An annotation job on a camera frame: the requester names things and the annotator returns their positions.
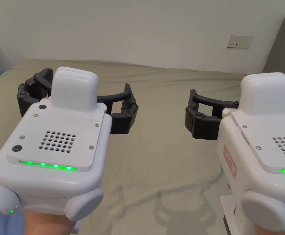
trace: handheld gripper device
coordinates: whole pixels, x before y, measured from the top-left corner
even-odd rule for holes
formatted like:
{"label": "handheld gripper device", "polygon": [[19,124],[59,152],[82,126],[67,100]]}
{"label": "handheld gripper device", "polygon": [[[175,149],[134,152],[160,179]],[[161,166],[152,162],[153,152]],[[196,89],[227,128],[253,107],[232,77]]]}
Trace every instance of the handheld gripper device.
{"label": "handheld gripper device", "polygon": [[[94,73],[67,67],[54,77],[44,69],[20,84],[23,118],[0,150],[3,214],[30,210],[78,221],[101,203],[109,135],[129,132],[138,105],[128,84],[116,95],[97,90]],[[117,101],[122,111],[111,114]]]}
{"label": "handheld gripper device", "polygon": [[[185,126],[196,139],[217,140],[233,196],[222,196],[228,234],[255,234],[254,224],[285,231],[285,75],[255,74],[241,82],[240,102],[191,90]],[[198,112],[213,107],[212,116]]]}

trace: white wall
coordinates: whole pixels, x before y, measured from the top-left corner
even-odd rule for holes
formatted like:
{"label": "white wall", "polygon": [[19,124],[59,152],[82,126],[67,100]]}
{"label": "white wall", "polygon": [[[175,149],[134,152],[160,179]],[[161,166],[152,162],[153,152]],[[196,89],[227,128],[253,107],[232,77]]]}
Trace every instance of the white wall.
{"label": "white wall", "polygon": [[0,0],[0,73],[27,58],[258,73],[284,16],[285,0]]}

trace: sticker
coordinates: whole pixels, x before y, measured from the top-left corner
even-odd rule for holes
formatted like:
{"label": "sticker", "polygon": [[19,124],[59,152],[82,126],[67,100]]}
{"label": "sticker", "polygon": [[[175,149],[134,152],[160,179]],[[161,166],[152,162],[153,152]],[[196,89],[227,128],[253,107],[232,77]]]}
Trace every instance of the sticker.
{"label": "sticker", "polygon": [[223,154],[224,154],[224,157],[225,157],[227,164],[230,168],[230,171],[232,172],[232,175],[235,178],[236,174],[237,174],[237,167],[236,167],[234,160],[232,159],[232,156],[230,155],[230,153],[229,153],[229,151],[225,145],[224,145]]}

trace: bedsheet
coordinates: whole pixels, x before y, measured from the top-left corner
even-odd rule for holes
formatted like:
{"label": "bedsheet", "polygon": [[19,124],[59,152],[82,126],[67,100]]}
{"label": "bedsheet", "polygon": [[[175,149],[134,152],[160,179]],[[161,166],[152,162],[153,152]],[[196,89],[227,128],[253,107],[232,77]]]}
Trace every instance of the bedsheet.
{"label": "bedsheet", "polygon": [[[0,148],[20,121],[18,84],[44,68],[68,66],[99,77],[99,95],[131,85],[139,105],[127,135],[111,135],[101,205],[82,221],[80,235],[226,235],[222,195],[230,195],[216,142],[195,140],[185,128],[191,89],[239,100],[243,74],[165,69],[96,61],[27,60],[0,76]],[[121,103],[113,106],[120,110]],[[211,108],[201,105],[200,112]]]}

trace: wall socket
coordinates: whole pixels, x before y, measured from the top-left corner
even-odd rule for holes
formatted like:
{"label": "wall socket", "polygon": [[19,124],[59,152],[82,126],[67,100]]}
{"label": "wall socket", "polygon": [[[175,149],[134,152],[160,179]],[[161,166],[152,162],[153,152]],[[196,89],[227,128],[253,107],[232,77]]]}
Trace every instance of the wall socket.
{"label": "wall socket", "polygon": [[252,36],[230,36],[227,48],[250,48]]}

